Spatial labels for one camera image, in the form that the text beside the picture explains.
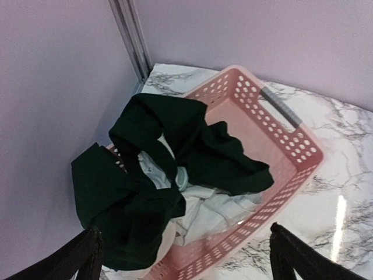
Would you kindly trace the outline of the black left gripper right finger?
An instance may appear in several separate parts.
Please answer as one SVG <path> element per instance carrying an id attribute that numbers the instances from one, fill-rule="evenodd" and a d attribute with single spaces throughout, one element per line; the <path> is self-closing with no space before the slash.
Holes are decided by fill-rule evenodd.
<path id="1" fill-rule="evenodd" d="M 270 227 L 273 279 L 358 279 L 354 272 L 319 254 L 278 223 Z"/>

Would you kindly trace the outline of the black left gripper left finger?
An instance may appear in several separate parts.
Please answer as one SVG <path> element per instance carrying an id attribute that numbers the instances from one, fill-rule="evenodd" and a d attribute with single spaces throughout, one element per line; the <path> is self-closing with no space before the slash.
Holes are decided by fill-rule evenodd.
<path id="1" fill-rule="evenodd" d="M 7 279 L 99 279 L 102 263 L 101 233 L 90 227 L 47 258 Z"/>

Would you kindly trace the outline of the white and green t-shirt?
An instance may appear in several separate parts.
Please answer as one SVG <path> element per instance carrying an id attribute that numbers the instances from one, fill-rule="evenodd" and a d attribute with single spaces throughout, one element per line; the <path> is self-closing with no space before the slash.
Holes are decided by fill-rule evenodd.
<path id="1" fill-rule="evenodd" d="M 206 113 L 201 101 L 136 94 L 109 131 L 118 154 L 95 143 L 72 161 L 76 212 L 101 232 L 106 267 L 151 267 L 167 224 L 187 212 L 188 187 L 228 198 L 273 185 L 269 165 L 247 157 L 226 122 L 209 125 Z"/>

